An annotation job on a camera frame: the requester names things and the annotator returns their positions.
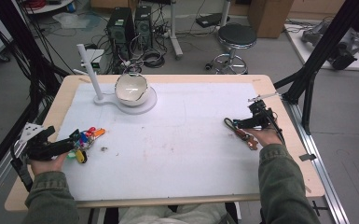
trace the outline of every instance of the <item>cardboard box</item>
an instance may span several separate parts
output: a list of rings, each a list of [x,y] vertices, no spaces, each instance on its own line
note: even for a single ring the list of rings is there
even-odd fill
[[[334,17],[345,0],[295,0],[289,18],[322,20]]]
[[[231,1],[228,15],[238,15],[238,16],[248,15],[248,9],[249,9],[249,5],[236,4],[235,1]]]
[[[248,21],[257,37],[277,38],[294,0],[253,0]]]
[[[132,12],[138,6],[139,0],[91,0],[91,7],[96,8],[115,8],[130,7]]]

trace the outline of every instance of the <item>white stand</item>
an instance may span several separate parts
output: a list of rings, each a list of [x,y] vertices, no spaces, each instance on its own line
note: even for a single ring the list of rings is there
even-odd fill
[[[83,60],[83,64],[87,69],[87,73],[89,74],[89,77],[91,79],[92,86],[94,87],[95,92],[97,92],[97,97],[99,100],[102,100],[104,96],[101,93],[101,88],[100,85],[98,84],[97,76],[95,76],[94,70],[92,69],[90,59],[89,57],[87,57],[86,49],[82,44],[78,44],[77,49],[80,53],[81,59]]]
[[[182,58],[183,51],[180,48],[178,39],[175,34],[175,15],[176,15],[176,0],[171,0],[171,30],[168,31],[168,35],[170,36],[171,42],[173,43],[173,49],[175,50],[175,58],[176,60]]]
[[[157,103],[157,94],[156,91],[149,87],[149,95],[147,96],[147,100],[141,104],[136,106],[129,106],[122,104],[114,93],[105,94],[102,100],[99,100],[97,96],[94,97],[94,103],[96,105],[115,105],[122,112],[129,115],[140,115],[144,114],[147,111],[151,110]]]
[[[220,21],[220,27],[225,26],[228,20],[228,11],[229,6],[231,4],[231,0],[225,0],[222,11],[222,20]]]
[[[144,114],[147,111],[151,110],[156,105],[157,94],[156,94],[156,91],[151,87],[149,87],[150,93],[148,95],[148,99],[143,104],[138,105],[138,106],[128,106],[128,105],[122,104],[118,100],[118,98],[116,97],[116,95],[114,93],[102,94],[100,85],[98,84],[97,76],[95,75],[94,70],[92,69],[90,59],[87,57],[87,53],[86,53],[86,49],[84,48],[84,45],[78,44],[77,49],[78,49],[80,56],[83,60],[83,64],[87,69],[86,75],[89,75],[89,77],[91,79],[92,86],[94,87],[95,92],[97,93],[97,95],[94,97],[94,103],[96,105],[115,105],[115,106],[117,106],[117,108],[119,110],[121,110],[122,112],[124,112],[126,114],[130,114],[130,115]]]

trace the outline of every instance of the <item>sleeve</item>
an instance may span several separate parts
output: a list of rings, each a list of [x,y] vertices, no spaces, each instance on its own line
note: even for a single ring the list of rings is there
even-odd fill
[[[62,172],[37,175],[25,205],[28,214],[22,223],[78,223],[76,203]]]
[[[305,196],[302,173],[285,146],[260,151],[260,201],[267,223],[320,223]]]

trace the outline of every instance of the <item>table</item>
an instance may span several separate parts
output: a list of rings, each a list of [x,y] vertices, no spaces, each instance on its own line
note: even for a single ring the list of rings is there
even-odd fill
[[[115,83],[118,76],[98,76],[100,83]],[[267,76],[224,76],[224,75],[149,75],[146,76],[149,82],[153,83],[251,83],[257,94],[269,94],[275,92],[272,82]],[[90,83],[86,76],[69,76],[67,77],[51,109],[45,119],[44,126],[53,125],[58,131],[62,126],[62,121],[68,111],[69,106],[74,99],[75,92],[79,84]],[[301,161],[299,156],[306,154],[297,132],[285,111],[285,108],[278,96],[273,96],[264,100],[267,107],[271,107],[279,116],[279,124],[283,129],[287,148],[298,163],[306,185],[308,197],[321,197],[324,195],[324,187],[315,173],[310,161]],[[58,133],[53,134],[49,141],[55,141]],[[24,201],[28,193],[25,187],[18,179],[13,186],[12,191],[7,197],[5,208],[8,211],[24,211],[26,207]],[[210,203],[210,202],[234,202],[234,201],[251,201],[258,200],[258,194],[243,195],[211,195],[208,197],[178,197],[178,198],[153,198],[148,200],[112,200],[98,202],[77,202],[78,207],[108,207],[108,206],[131,206],[131,205],[155,205],[155,204],[183,204],[183,203]]]
[[[74,0],[62,0],[62,2],[58,5],[45,5],[42,8],[39,9],[30,9],[27,8],[28,13],[30,14],[38,14],[38,13],[45,13],[45,12],[50,12],[52,10],[56,10],[59,9],[61,7],[67,7],[70,6],[71,9],[68,9],[68,12],[73,12],[75,11],[75,5],[74,5]]]

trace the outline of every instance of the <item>gray floor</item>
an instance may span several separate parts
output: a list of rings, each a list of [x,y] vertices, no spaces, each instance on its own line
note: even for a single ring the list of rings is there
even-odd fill
[[[91,20],[89,28],[62,30],[59,24],[51,24],[51,15],[39,18],[42,26],[50,31],[46,33],[48,40],[71,68],[81,69],[76,44],[87,44],[95,35],[103,35],[106,21],[83,14],[82,17]],[[194,17],[177,21],[179,31],[189,30]],[[232,21],[246,23],[245,18],[232,17]],[[193,26],[195,30],[205,32],[197,24]],[[204,70],[204,65],[223,52],[215,34],[188,35],[179,38],[179,41],[184,51],[180,61],[174,59],[171,43],[166,41],[169,49],[164,56],[164,66],[157,69],[144,67],[143,74],[211,74]],[[249,74],[269,75],[273,82],[295,73],[302,66],[286,34],[281,34],[277,39],[260,38],[253,48],[240,50],[238,54],[247,62]],[[58,66],[69,70],[56,55],[53,57]],[[29,82],[15,62],[0,63],[0,143],[27,106],[28,88]],[[283,87],[279,92],[284,93],[287,88]],[[359,72],[320,70],[315,80],[311,133],[349,221],[359,223]],[[20,223],[25,215],[11,213],[4,208],[15,176],[14,172],[10,172],[0,186],[0,223]],[[323,198],[310,201],[316,201],[319,207],[325,206]],[[260,222],[259,202],[240,205],[242,223]],[[80,214],[81,223],[87,223],[89,209],[80,210]],[[321,211],[320,219],[322,223],[332,223],[328,211]]]

